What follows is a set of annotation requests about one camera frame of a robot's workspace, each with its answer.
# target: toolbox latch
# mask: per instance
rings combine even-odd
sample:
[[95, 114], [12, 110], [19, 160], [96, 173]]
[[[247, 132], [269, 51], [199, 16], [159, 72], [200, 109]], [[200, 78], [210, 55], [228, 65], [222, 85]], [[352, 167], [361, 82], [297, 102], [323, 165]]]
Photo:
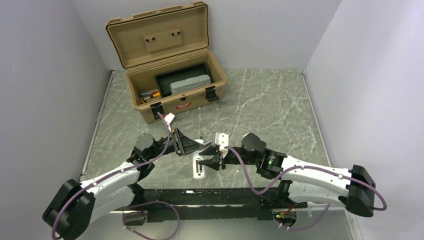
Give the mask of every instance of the toolbox latch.
[[151, 112], [153, 113], [155, 120], [158, 120], [161, 118], [158, 113], [161, 113], [162, 115], [165, 114], [164, 107], [162, 106], [162, 103], [160, 102], [150, 105], [150, 109], [151, 109]]
[[219, 96], [217, 96], [216, 92], [215, 92], [215, 86], [211, 86], [205, 89], [206, 90], [206, 94], [204, 96], [204, 98], [209, 102], [212, 103], [213, 101], [217, 101], [220, 99]]

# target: marble floor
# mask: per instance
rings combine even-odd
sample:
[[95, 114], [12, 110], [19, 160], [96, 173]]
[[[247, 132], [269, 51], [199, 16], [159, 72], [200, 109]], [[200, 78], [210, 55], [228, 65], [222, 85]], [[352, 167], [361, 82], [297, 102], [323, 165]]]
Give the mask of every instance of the marble floor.
[[[196, 139], [209, 140], [215, 132], [228, 129], [230, 146], [240, 146], [242, 136], [253, 132], [269, 149], [295, 158], [328, 166], [308, 94], [299, 70], [229, 69], [224, 97], [219, 102], [176, 116], [173, 127]], [[94, 145], [85, 170], [85, 179], [106, 173], [129, 156], [137, 137], [151, 133], [166, 136], [161, 122], [147, 124], [133, 109], [124, 71], [116, 71], [100, 118]], [[206, 178], [193, 179], [191, 156], [168, 154], [155, 162], [148, 177], [139, 182], [146, 188], [241, 188], [248, 187], [239, 165], [227, 169], [206, 169]], [[269, 180], [247, 166], [255, 187]]]

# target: toolbox label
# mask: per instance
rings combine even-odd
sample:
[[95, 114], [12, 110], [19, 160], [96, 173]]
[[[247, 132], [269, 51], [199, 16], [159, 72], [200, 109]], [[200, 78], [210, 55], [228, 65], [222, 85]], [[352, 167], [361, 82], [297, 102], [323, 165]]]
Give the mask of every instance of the toolbox label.
[[190, 106], [191, 104], [192, 104], [191, 102], [187, 102], [187, 103], [184, 103], [184, 104], [182, 104], [182, 105], [176, 106], [176, 109], [182, 109], [182, 108], [184, 108], [184, 107], [188, 107], [188, 106]]

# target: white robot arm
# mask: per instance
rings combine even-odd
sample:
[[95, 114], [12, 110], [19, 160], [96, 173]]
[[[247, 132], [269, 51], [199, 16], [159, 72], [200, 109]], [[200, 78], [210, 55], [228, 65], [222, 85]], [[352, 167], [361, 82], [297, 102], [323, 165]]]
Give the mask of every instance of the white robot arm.
[[[72, 179], [65, 182], [45, 210], [43, 220], [64, 240], [74, 240], [101, 216], [149, 201], [169, 202], [176, 206], [189, 203], [207, 206], [258, 205], [268, 210], [290, 205], [301, 208], [306, 207], [307, 202], [314, 202], [345, 207], [349, 212], [363, 217], [372, 217], [376, 209], [376, 184], [361, 166], [354, 165], [352, 169], [347, 169], [305, 162], [266, 148], [266, 143], [253, 133], [243, 136], [241, 147], [229, 147], [229, 135], [222, 132], [214, 134], [210, 143], [204, 143], [203, 140], [186, 137], [177, 128], [170, 130], [171, 143], [165, 138], [156, 141], [151, 134], [142, 134], [131, 157], [116, 169], [80, 183]], [[179, 156], [193, 154], [193, 177], [199, 181], [205, 178], [206, 167], [218, 171], [228, 164], [241, 164], [252, 191], [270, 201], [256, 198], [252, 192], [245, 191], [247, 188], [143, 189], [138, 182], [152, 171], [154, 164], [135, 166], [147, 163], [160, 153], [177, 153]], [[256, 173], [272, 180], [272, 183], [260, 191], [254, 188], [245, 165], [255, 165]], [[277, 181], [279, 186], [271, 187]], [[216, 197], [203, 197], [210, 193]]]

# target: purple wire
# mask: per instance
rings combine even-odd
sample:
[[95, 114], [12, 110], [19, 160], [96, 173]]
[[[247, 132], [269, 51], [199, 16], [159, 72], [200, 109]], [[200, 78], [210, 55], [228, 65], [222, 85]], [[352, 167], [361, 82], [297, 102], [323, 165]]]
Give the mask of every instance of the purple wire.
[[[330, 208], [331, 204], [328, 204], [324, 211], [321, 213], [321, 215], [319, 215], [319, 217], [309, 226], [303, 226], [303, 227], [288, 227], [288, 226], [284, 226], [281, 225], [281, 227], [290, 230], [290, 231], [303, 231], [303, 230], [308, 230], [311, 229], [313, 227], [315, 227], [315, 225], [317, 225], [322, 219], [323, 217], [326, 215], [326, 213], [328, 212], [329, 208]], [[278, 224], [278, 227], [280, 227], [280, 223], [277, 222], [277, 220], [274, 218], [274, 222], [276, 222]]]
[[[225, 147], [226, 149], [228, 149], [228, 150], [230, 150], [231, 152], [233, 152], [234, 153], [234, 155], [236, 156], [236, 158], [238, 159], [238, 161], [240, 162], [240, 165], [241, 165], [241, 168], [243, 169], [243, 172], [244, 172], [244, 176], [246, 177], [246, 180], [247, 180], [247, 184], [249, 185], [249, 187], [250, 187], [250, 189], [252, 190], [252, 192], [254, 192], [256, 195], [262, 195], [262, 194], [264, 194], [266, 191], [268, 191], [272, 186], [273, 186], [273, 184], [275, 184], [276, 183], [276, 181], [278, 181], [280, 178], [281, 178], [281, 176], [282, 175], [284, 175], [284, 174], [286, 174], [287, 172], [289, 172], [289, 171], [291, 171], [291, 170], [293, 170], [293, 169], [302, 169], [302, 168], [305, 168], [305, 169], [314, 169], [314, 170], [318, 170], [318, 171], [321, 171], [321, 172], [324, 172], [324, 173], [327, 173], [327, 174], [330, 174], [330, 175], [333, 175], [333, 176], [335, 176], [335, 177], [338, 177], [339, 176], [339, 174], [338, 173], [335, 173], [335, 172], [332, 172], [332, 171], [330, 171], [330, 170], [327, 170], [327, 169], [324, 169], [324, 168], [321, 168], [321, 167], [317, 167], [317, 166], [291, 166], [291, 167], [288, 167], [288, 168], [286, 168], [285, 170], [283, 170], [282, 172], [280, 172], [275, 178], [274, 178], [274, 180], [272, 180], [271, 181], [271, 183], [268, 185], [268, 186], [266, 186], [262, 191], [257, 191], [254, 187], [253, 187], [253, 184], [252, 184], [252, 182], [251, 182], [251, 180], [250, 180], [250, 178], [249, 178], [249, 174], [248, 174], [248, 171], [246, 170], [246, 166], [245, 166], [245, 163], [243, 162], [243, 159], [242, 159], [242, 157], [240, 156], [240, 154], [234, 149], [234, 148], [232, 148], [232, 147], [230, 147], [230, 146], [226, 146]], [[381, 200], [381, 202], [382, 202], [382, 204], [383, 204], [383, 207], [374, 207], [373, 209], [374, 210], [377, 210], [377, 211], [384, 211], [384, 210], [386, 210], [387, 209], [387, 203], [386, 203], [386, 201], [385, 201], [385, 199], [383, 198], [383, 196], [374, 188], [374, 187], [372, 187], [371, 185], [369, 185], [368, 183], [365, 183], [365, 182], [363, 182], [363, 181], [361, 181], [361, 180], [358, 180], [358, 179], [355, 179], [355, 178], [352, 178], [352, 177], [350, 177], [350, 176], [345, 176], [345, 175], [342, 175], [342, 178], [344, 178], [344, 179], [347, 179], [347, 180], [350, 180], [350, 181], [352, 181], [352, 182], [355, 182], [355, 183], [357, 183], [357, 184], [360, 184], [360, 185], [362, 185], [362, 186], [365, 186], [365, 187], [367, 187], [368, 189], [370, 189], [373, 193], [375, 193], [375, 195], [377, 195], [377, 197]], [[314, 223], [312, 223], [311, 225], [309, 225], [309, 226], [306, 226], [306, 227], [301, 227], [301, 228], [299, 228], [299, 229], [293, 229], [293, 230], [306, 230], [306, 229], [310, 229], [310, 228], [312, 228], [312, 227], [314, 227], [316, 224], [318, 224], [318, 222], [324, 217], [324, 215], [326, 214], [326, 212], [327, 212], [327, 210], [328, 210], [328, 208], [330, 207], [330, 204], [326, 207], [326, 209], [324, 210], [324, 212], [321, 214], [321, 216], [317, 219], [317, 221], [315, 221]]]
[[138, 236], [147, 239], [147, 240], [169, 240], [169, 239], [173, 238], [177, 234], [178, 229], [180, 228], [180, 215], [178, 214], [178, 211], [175, 209], [174, 206], [172, 206], [171, 204], [169, 204], [167, 202], [164, 202], [164, 201], [151, 201], [151, 202], [145, 202], [145, 203], [142, 203], [142, 204], [132, 205], [132, 206], [129, 206], [129, 207], [130, 208], [137, 208], [137, 207], [141, 207], [141, 206], [145, 206], [145, 205], [150, 205], [150, 204], [164, 204], [164, 205], [170, 207], [175, 212], [175, 214], [176, 214], [176, 220], [177, 220], [177, 225], [176, 225], [175, 231], [173, 231], [173, 233], [171, 234], [171, 236], [169, 236], [167, 238], [164, 238], [164, 239], [154, 239], [154, 238], [150, 238], [150, 237], [148, 237], [146, 235], [143, 235], [143, 234], [139, 233], [138, 231], [132, 229], [131, 227], [125, 225], [125, 218], [128, 215], [134, 214], [136, 212], [129, 212], [129, 213], [125, 214], [122, 217], [122, 224], [125, 227], [125, 229], [127, 229], [127, 230], [129, 230], [129, 231], [137, 234]]
[[[143, 162], [143, 163], [140, 163], [140, 164], [137, 164], [137, 165], [134, 165], [134, 166], [129, 166], [129, 167], [126, 167], [126, 168], [124, 168], [123, 169], [123, 171], [128, 171], [128, 170], [131, 170], [131, 169], [135, 169], [135, 168], [139, 168], [139, 167], [142, 167], [142, 166], [144, 166], [144, 165], [148, 165], [148, 164], [151, 164], [151, 163], [153, 163], [154, 161], [156, 161], [158, 158], [160, 158], [164, 153], [165, 153], [165, 151], [167, 150], [167, 148], [168, 148], [168, 145], [169, 145], [169, 143], [170, 143], [170, 135], [171, 135], [171, 133], [170, 133], [170, 130], [168, 129], [168, 124], [167, 124], [167, 122], [165, 121], [165, 119], [164, 119], [164, 116], [162, 115], [162, 114], [160, 114], [160, 113], [157, 113], [158, 115], [159, 115], [159, 117], [162, 119], [162, 122], [163, 122], [163, 124], [165, 124], [165, 128], [166, 128], [166, 132], [167, 132], [167, 136], [166, 136], [166, 144], [165, 144], [165, 148], [162, 150], [162, 152], [161, 153], [159, 153], [159, 155], [157, 155], [156, 157], [154, 157], [154, 158], [152, 158], [152, 159], [150, 159], [149, 161], [146, 161], [146, 162]], [[114, 175], [116, 175], [116, 174], [119, 174], [119, 173], [122, 173], [123, 172], [121, 169], [120, 170], [116, 170], [116, 171], [113, 171], [113, 172], [111, 172], [111, 173], [109, 173], [109, 174], [106, 174], [105, 176], [103, 176], [103, 177], [101, 177], [100, 179], [98, 179], [98, 180], [96, 180], [96, 181], [94, 181], [94, 182], [92, 182], [92, 183], [90, 183], [89, 185], [87, 185], [87, 186], [85, 186], [84, 188], [82, 188], [81, 190], [79, 190], [77, 193], [75, 193], [64, 205], [63, 205], [63, 207], [62, 207], [62, 209], [59, 211], [59, 213], [57, 214], [57, 217], [56, 217], [56, 219], [54, 220], [54, 223], [53, 223], [53, 226], [51, 227], [51, 238], [53, 239], [53, 240], [59, 240], [59, 239], [61, 239], [61, 237], [56, 237], [56, 230], [57, 230], [57, 228], [58, 228], [58, 224], [59, 224], [59, 220], [61, 219], [61, 217], [62, 217], [62, 215], [64, 214], [64, 212], [65, 212], [65, 210], [69, 207], [69, 205], [72, 203], [72, 201], [74, 201], [78, 196], [80, 196], [83, 192], [85, 192], [86, 190], [88, 190], [88, 189], [90, 189], [90, 188], [92, 188], [92, 187], [94, 187], [95, 186], [95, 184], [99, 184], [99, 183], [101, 183], [101, 182], [103, 182], [104, 180], [107, 180], [107, 179], [109, 179], [110, 177], [112, 177], [112, 176], [114, 176]]]

